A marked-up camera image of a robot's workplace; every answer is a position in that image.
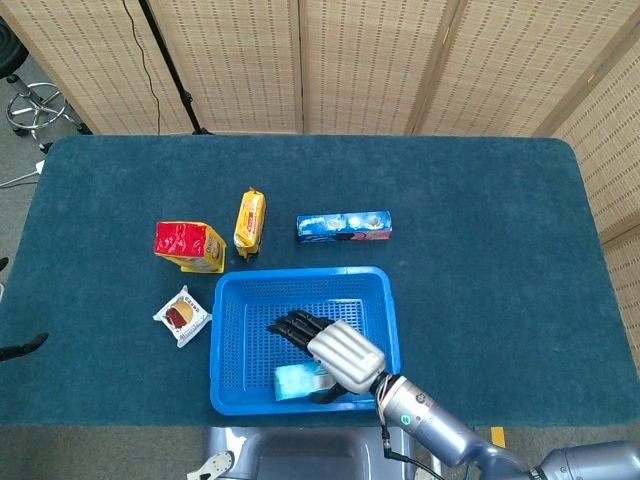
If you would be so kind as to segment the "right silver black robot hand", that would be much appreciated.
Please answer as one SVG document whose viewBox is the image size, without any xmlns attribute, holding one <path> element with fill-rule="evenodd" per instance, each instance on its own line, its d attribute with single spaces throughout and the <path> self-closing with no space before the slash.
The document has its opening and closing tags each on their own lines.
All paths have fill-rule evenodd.
<svg viewBox="0 0 640 480">
<path fill-rule="evenodd" d="M 387 375 L 384 352 L 342 320 L 293 310 L 267 330 L 315 362 L 308 394 L 313 403 L 329 404 L 346 394 L 373 394 Z"/>
</svg>

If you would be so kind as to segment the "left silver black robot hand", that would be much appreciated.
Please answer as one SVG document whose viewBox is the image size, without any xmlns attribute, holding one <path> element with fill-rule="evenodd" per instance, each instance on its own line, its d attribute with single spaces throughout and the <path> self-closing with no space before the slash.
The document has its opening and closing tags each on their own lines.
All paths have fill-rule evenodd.
<svg viewBox="0 0 640 480">
<path fill-rule="evenodd" d="M 25 344 L 13 345 L 0 348 L 0 361 L 8 361 L 11 359 L 26 356 L 36 350 L 38 350 L 48 339 L 49 334 L 47 332 L 36 335 L 32 340 Z"/>
</svg>

